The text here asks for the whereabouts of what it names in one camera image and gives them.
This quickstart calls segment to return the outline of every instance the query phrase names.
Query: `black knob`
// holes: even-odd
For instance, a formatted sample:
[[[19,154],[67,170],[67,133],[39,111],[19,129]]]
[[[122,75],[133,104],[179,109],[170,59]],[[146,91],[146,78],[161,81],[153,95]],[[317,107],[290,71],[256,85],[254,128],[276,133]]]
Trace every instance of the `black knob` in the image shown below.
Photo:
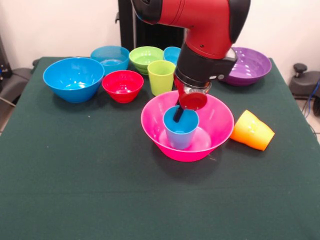
[[[295,65],[293,65],[293,68],[296,72],[296,77],[299,78],[301,74],[303,74],[305,71],[308,70],[307,65],[303,64],[303,63],[296,63]]]

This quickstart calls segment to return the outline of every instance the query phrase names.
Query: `bowl rim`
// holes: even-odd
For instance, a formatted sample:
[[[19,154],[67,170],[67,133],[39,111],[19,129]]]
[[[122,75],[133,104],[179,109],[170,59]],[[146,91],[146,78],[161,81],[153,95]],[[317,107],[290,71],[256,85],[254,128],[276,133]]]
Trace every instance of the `bowl rim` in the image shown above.
[[[262,52],[259,52],[259,51],[257,51],[257,50],[254,50],[254,49],[252,49],[252,48],[242,47],[242,46],[234,46],[234,47],[232,47],[232,49],[233,49],[234,51],[243,49],[243,50],[249,50],[249,51],[251,51],[251,52],[255,52],[255,53],[261,55],[262,57],[264,57],[264,58],[267,60],[267,62],[268,62],[268,67],[267,67],[267,71],[266,71],[265,73],[260,74],[260,75],[257,75],[257,76],[255,76],[255,77],[252,77],[252,76],[248,76],[248,77],[238,77],[238,76],[234,76],[234,75],[232,75],[232,72],[233,72],[233,71],[230,72],[230,74],[229,74],[230,77],[237,78],[237,79],[246,79],[246,80],[247,80],[247,79],[260,79],[260,78],[265,77],[267,74],[269,74],[269,73],[271,72],[272,62],[271,62],[271,60],[270,60],[266,55],[264,55]]]
[[[89,61],[93,61],[93,62],[96,62],[97,64],[99,64],[101,66],[101,69],[102,69],[102,75],[100,77],[99,80],[93,82],[92,84],[88,85],[88,86],[85,86],[84,88],[77,88],[77,89],[61,89],[61,88],[58,88],[58,87],[55,87],[55,86],[52,86],[51,84],[49,84],[47,81],[46,81],[46,78],[45,78],[45,74],[46,72],[48,71],[49,68],[53,67],[54,65],[58,64],[58,63],[61,63],[61,62],[66,62],[66,61],[70,61],[70,60],[75,60],[75,59],[85,59],[85,60],[89,60]],[[104,66],[98,62],[97,60],[94,60],[90,57],[67,57],[67,58],[64,58],[64,59],[61,59],[59,61],[55,61],[54,63],[52,63],[50,66],[48,66],[45,71],[43,72],[43,75],[42,75],[42,78],[43,78],[43,81],[46,85],[48,85],[50,88],[53,88],[53,89],[56,89],[56,90],[59,90],[59,91],[77,91],[77,90],[81,90],[81,89],[86,89],[86,88],[89,88],[95,84],[98,84],[99,82],[102,81],[102,78],[104,77],[105,75],[105,68]]]
[[[217,147],[219,147],[219,146],[221,146],[222,144],[224,144],[224,143],[230,138],[231,134],[233,133],[234,127],[235,127],[235,118],[234,118],[234,115],[233,115],[232,111],[230,110],[230,108],[229,108],[223,101],[221,101],[220,99],[218,99],[218,98],[216,98],[216,97],[214,97],[214,96],[212,96],[212,95],[210,95],[210,94],[207,94],[207,96],[209,96],[210,98],[214,98],[214,99],[218,100],[218,102],[222,103],[222,104],[226,107],[226,109],[228,110],[228,112],[230,113],[230,116],[231,116],[231,119],[232,119],[232,129],[231,129],[230,133],[228,134],[228,136],[227,136],[220,144],[216,144],[216,145],[214,145],[214,146],[212,146],[212,147],[203,149],[203,150],[201,150],[201,151],[199,151],[199,150],[198,150],[198,151],[188,151],[188,150],[175,149],[175,148],[172,148],[172,147],[170,147],[170,146],[163,145],[163,144],[161,144],[159,141],[155,140],[155,139],[146,131],[146,128],[145,128],[145,126],[143,125],[143,115],[144,115],[144,112],[145,112],[145,110],[147,109],[147,106],[148,106],[152,101],[154,101],[154,99],[156,99],[157,97],[162,96],[162,95],[169,95],[169,94],[173,94],[173,93],[175,93],[175,94],[178,95],[178,91],[175,90],[175,91],[168,91],[168,92],[162,93],[162,94],[160,94],[160,95],[158,95],[158,96],[155,96],[155,97],[152,98],[150,101],[148,101],[147,104],[146,104],[146,105],[143,107],[143,109],[142,109],[141,116],[140,116],[140,121],[141,121],[142,128],[143,128],[145,134],[146,134],[154,143],[156,143],[157,145],[159,145],[159,146],[161,146],[161,147],[163,147],[163,148],[165,148],[165,149],[171,150],[171,151],[176,151],[176,152],[179,152],[179,153],[186,153],[186,154],[188,154],[188,153],[194,154],[194,153],[204,153],[204,152],[208,152],[208,151],[214,150],[214,149],[216,149]]]
[[[132,92],[126,92],[126,93],[118,93],[118,92],[115,92],[115,91],[110,91],[109,89],[107,89],[105,86],[104,86],[104,82],[107,81],[107,79],[110,77],[110,75],[113,75],[113,74],[116,74],[116,73],[134,73],[134,75],[138,76],[139,79],[141,79],[141,85],[134,91]],[[137,73],[136,71],[131,71],[131,70],[118,70],[118,71],[113,71],[111,73],[109,73],[108,75],[106,75],[103,79],[102,79],[102,87],[103,89],[107,92],[107,93],[110,93],[110,94],[117,94],[117,95],[126,95],[126,94],[132,94],[132,93],[136,93],[137,91],[140,91],[142,89],[142,87],[144,86],[145,84],[145,80],[143,78],[143,76],[141,76],[139,73]]]
[[[123,64],[123,63],[125,63],[125,62],[127,62],[127,61],[129,60],[129,55],[130,55],[129,50],[126,49],[126,48],[123,47],[123,46],[116,46],[116,45],[106,45],[106,46],[98,47],[98,48],[96,48],[95,50],[92,51],[92,53],[90,54],[90,58],[93,59],[93,60],[95,60],[95,59],[93,58],[93,54],[94,54],[95,52],[98,52],[99,50],[102,50],[102,49],[110,49],[110,48],[123,49],[123,50],[125,50],[125,52],[127,53],[126,55],[123,55],[123,56],[125,56],[125,60],[124,60],[124,61],[118,62],[117,64],[114,64],[114,65],[112,65],[112,66],[117,66],[117,65]]]
[[[140,47],[136,47],[136,48],[133,49],[133,50],[130,52],[130,54],[129,54],[129,59],[130,59],[130,61],[131,61],[133,64],[138,64],[138,65],[141,65],[141,66],[148,66],[148,65],[150,64],[150,63],[148,63],[148,64],[141,64],[141,63],[138,63],[138,62],[136,62],[135,60],[132,59],[132,55],[134,54],[134,52],[136,52],[136,51],[138,51],[138,50],[141,50],[141,49],[144,49],[144,48],[152,48],[152,49],[155,49],[155,50],[157,50],[157,51],[159,51],[159,52],[162,53],[162,58],[163,58],[163,56],[164,56],[164,51],[163,51],[161,48],[156,47],[156,46],[140,46]]]

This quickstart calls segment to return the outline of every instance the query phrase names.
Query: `blue bowl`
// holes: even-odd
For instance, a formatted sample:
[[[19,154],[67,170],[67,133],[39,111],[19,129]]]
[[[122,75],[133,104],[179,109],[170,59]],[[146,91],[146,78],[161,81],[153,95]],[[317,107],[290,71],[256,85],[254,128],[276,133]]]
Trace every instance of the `blue bowl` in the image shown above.
[[[88,101],[99,89],[104,67],[96,60],[72,57],[50,65],[43,80],[60,98],[70,103]]]
[[[181,48],[169,46],[164,50],[163,59],[177,65]]]
[[[91,58],[104,67],[104,75],[115,71],[127,70],[130,52],[122,46],[103,46],[91,53]]]

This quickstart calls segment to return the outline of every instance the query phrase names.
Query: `red bowl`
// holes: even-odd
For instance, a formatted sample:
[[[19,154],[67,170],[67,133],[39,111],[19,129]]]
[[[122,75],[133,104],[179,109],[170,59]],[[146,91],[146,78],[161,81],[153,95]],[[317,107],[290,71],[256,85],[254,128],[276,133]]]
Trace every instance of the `red bowl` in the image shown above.
[[[132,102],[144,85],[144,78],[135,71],[114,71],[102,80],[102,87],[116,102]]]

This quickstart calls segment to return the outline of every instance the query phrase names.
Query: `blue cup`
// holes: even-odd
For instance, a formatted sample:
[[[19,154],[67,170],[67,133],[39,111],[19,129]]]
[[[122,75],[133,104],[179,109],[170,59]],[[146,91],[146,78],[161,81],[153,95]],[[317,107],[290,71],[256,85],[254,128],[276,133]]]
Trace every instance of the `blue cup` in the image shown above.
[[[91,58],[104,67],[104,75],[115,71],[127,70],[130,52],[122,46],[103,46],[91,53]]]
[[[179,106],[169,108],[163,116],[163,122],[171,147],[183,150],[191,145],[199,125],[199,116],[194,110],[185,109],[179,122],[175,122],[174,116],[178,108]]]
[[[181,48],[169,46],[164,50],[163,59],[177,65]]]

